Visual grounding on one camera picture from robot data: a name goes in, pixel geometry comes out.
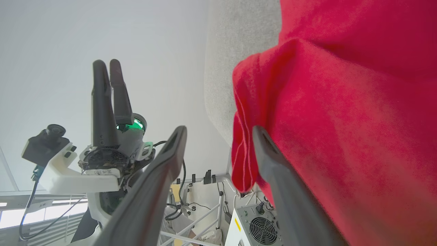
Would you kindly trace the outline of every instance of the fan grille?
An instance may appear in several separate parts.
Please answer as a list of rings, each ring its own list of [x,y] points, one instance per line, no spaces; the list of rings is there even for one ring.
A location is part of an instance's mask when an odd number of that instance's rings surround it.
[[[270,245],[276,241],[276,231],[273,223],[266,218],[257,217],[250,222],[250,234],[253,238],[264,245]]]

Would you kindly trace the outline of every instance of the yellow sticker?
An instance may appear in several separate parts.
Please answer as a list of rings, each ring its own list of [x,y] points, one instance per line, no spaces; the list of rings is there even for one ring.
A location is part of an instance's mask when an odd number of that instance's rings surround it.
[[[238,224],[237,218],[235,218],[235,224],[237,224],[238,230],[241,231],[240,225]]]

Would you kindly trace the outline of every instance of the gray fabric padding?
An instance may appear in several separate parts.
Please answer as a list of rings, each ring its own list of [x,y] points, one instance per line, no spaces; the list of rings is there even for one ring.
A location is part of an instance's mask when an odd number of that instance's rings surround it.
[[[205,57],[205,107],[209,119],[232,144],[236,112],[234,67],[275,45],[281,30],[279,0],[212,0]]]

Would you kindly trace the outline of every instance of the white label sticker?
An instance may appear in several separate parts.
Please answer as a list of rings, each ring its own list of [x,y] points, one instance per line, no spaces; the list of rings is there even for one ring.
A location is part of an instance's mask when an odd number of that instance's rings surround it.
[[[85,170],[85,175],[112,175],[116,176],[117,178],[120,178],[120,171],[116,168],[111,169],[90,169]]]
[[[51,207],[53,204],[54,200],[47,200],[47,201],[43,201],[43,202],[38,202],[38,203],[33,203],[30,205],[29,209],[28,209],[28,213],[33,213],[36,212],[40,209],[46,208],[46,207]]]

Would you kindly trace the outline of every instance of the red cloth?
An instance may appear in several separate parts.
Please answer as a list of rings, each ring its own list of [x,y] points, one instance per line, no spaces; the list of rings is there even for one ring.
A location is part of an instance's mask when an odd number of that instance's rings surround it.
[[[232,181],[261,125],[351,245],[437,245],[437,2],[282,1],[279,44],[233,73]]]

